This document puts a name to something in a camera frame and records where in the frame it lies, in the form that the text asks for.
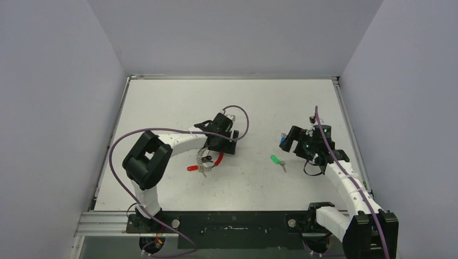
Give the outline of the metal keyring with red handle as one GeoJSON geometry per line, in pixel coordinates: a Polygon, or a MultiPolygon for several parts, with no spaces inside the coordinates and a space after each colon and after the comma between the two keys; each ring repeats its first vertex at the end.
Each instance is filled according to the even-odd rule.
{"type": "Polygon", "coordinates": [[[208,148],[201,148],[196,156],[196,162],[197,162],[197,171],[201,173],[205,178],[206,173],[211,171],[214,167],[217,167],[220,165],[220,163],[223,160],[224,153],[220,152],[217,156],[217,158],[214,160],[211,155],[209,155],[208,148]]]}

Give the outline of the key with green tag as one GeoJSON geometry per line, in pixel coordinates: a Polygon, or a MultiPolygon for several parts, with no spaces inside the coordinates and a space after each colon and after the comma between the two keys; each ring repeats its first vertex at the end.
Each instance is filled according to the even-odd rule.
{"type": "Polygon", "coordinates": [[[285,167],[286,163],[283,160],[277,158],[275,155],[271,155],[271,160],[276,165],[280,165],[285,173],[287,172],[286,167],[285,167]]]}

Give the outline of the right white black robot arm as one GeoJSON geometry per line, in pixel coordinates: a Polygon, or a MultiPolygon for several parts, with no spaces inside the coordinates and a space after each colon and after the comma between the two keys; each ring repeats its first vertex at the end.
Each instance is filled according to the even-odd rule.
{"type": "Polygon", "coordinates": [[[396,258],[399,221],[381,208],[354,172],[348,155],[336,149],[329,125],[310,129],[292,126],[279,147],[320,168],[345,203],[347,215],[330,203],[311,203],[305,224],[311,231],[328,230],[341,243],[346,258],[396,258]]]}

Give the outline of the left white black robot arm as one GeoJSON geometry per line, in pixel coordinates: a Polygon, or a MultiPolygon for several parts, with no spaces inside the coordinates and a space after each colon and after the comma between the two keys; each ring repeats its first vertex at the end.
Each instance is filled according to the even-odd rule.
{"type": "Polygon", "coordinates": [[[233,130],[234,115],[221,111],[187,130],[149,128],[138,138],[123,160],[122,167],[134,186],[140,225],[147,232],[160,228],[161,210],[157,185],[163,178],[169,160],[176,155],[196,150],[195,170],[205,174],[217,165],[209,151],[235,154],[239,131],[233,130]]]}

